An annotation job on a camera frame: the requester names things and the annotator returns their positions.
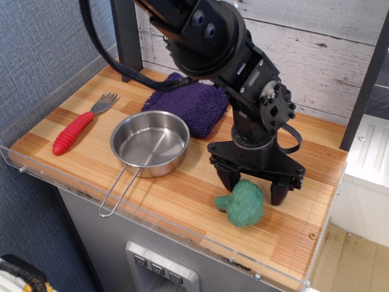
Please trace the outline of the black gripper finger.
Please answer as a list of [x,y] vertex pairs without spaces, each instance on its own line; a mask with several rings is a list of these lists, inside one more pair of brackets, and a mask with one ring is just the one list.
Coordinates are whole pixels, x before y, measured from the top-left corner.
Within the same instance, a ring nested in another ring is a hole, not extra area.
[[288,181],[274,181],[271,184],[271,203],[273,206],[280,206],[285,200],[288,191],[292,191],[294,188]]
[[216,164],[216,172],[224,187],[232,191],[241,178],[241,167],[237,165]]

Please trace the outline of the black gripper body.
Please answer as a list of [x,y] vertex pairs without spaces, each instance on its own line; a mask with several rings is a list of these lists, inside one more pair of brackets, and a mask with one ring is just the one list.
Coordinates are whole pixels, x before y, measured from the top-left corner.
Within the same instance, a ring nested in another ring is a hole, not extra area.
[[257,148],[244,148],[234,141],[212,142],[207,146],[210,162],[237,165],[241,173],[271,182],[288,181],[294,189],[301,189],[305,168],[283,153],[275,139]]

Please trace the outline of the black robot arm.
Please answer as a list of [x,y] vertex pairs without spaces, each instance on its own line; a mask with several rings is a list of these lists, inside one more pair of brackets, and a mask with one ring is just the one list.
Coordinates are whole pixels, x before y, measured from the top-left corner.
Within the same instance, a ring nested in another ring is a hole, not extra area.
[[151,24],[166,38],[176,66],[195,80],[210,80],[232,106],[232,140],[208,145],[210,161],[228,190],[242,174],[268,180],[271,202],[279,206],[299,189],[305,168],[277,141],[295,117],[291,92],[278,69],[256,47],[238,9],[225,1],[139,1]]

